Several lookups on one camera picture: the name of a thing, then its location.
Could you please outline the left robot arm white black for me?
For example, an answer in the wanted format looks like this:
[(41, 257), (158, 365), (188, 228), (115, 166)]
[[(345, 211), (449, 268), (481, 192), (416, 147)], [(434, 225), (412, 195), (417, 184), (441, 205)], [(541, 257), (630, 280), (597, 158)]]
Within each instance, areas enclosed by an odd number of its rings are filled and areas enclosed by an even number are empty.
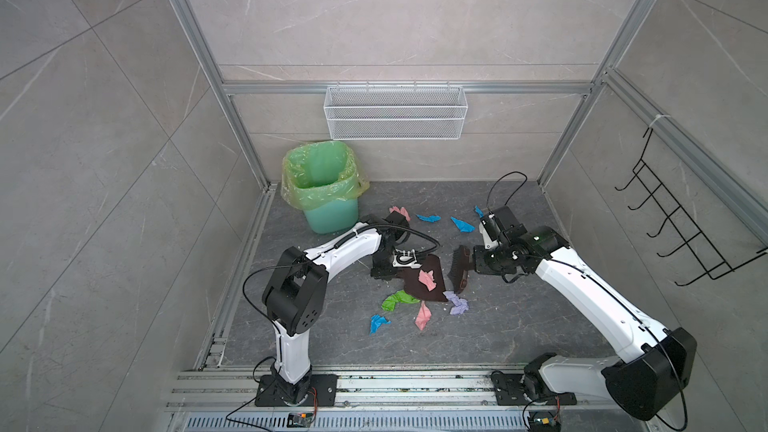
[(320, 317), (328, 284), (365, 257), (370, 275), (391, 280), (401, 270), (425, 264), (440, 242), (409, 226), (400, 212), (385, 218), (368, 215), (338, 237), (313, 248), (286, 249), (274, 266), (262, 293), (266, 307), (259, 313), (275, 332), (276, 356), (270, 385), (288, 405), (301, 404), (311, 390), (310, 328)]

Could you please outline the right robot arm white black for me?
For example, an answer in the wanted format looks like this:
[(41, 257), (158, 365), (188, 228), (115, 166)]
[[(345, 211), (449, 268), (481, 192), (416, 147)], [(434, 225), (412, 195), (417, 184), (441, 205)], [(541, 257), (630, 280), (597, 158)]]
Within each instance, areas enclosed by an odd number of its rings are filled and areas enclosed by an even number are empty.
[(479, 210), (483, 243), (471, 267), (507, 284), (534, 275), (565, 297), (611, 345), (603, 358), (568, 358), (545, 353), (528, 363), (521, 386), (529, 405), (547, 405), (563, 395), (610, 399), (635, 419), (660, 420), (679, 399), (681, 430), (690, 425), (685, 389), (697, 341), (686, 329), (670, 329), (616, 291), (548, 226), (527, 228), (509, 205)]

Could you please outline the dark brown hand brush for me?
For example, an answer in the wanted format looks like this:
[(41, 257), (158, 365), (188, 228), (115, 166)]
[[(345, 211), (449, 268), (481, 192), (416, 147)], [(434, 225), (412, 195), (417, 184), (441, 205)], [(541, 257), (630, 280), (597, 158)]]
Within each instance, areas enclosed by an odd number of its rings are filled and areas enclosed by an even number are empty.
[(466, 245), (459, 245), (453, 252), (448, 279), (451, 290), (461, 294), (468, 285), (469, 272), (474, 270), (472, 250)]

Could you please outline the dark brown dustpan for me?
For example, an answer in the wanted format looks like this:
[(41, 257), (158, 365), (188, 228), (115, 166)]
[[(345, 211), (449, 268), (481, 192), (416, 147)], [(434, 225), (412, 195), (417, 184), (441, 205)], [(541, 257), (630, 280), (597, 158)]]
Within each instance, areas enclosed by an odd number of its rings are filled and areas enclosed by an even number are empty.
[(447, 302), (440, 259), (429, 254), (418, 268), (401, 268), (396, 275), (403, 280), (403, 290), (427, 302)]

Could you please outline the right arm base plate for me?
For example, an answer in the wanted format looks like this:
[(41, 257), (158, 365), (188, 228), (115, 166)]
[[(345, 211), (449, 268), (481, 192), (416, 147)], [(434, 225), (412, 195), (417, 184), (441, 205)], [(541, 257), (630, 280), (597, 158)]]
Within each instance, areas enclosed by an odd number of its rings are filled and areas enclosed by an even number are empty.
[(490, 380), (499, 406), (548, 405), (573, 406), (577, 404), (573, 393), (554, 393), (545, 385), (522, 373), (494, 370)]

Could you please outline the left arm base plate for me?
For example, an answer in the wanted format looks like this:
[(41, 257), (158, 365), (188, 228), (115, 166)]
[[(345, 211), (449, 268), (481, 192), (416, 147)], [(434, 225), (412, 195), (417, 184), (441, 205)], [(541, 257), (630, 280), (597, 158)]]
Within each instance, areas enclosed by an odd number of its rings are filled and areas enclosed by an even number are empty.
[(259, 382), (256, 407), (310, 406), (331, 407), (335, 404), (339, 377), (334, 374), (312, 374), (297, 384), (279, 375), (263, 375)]

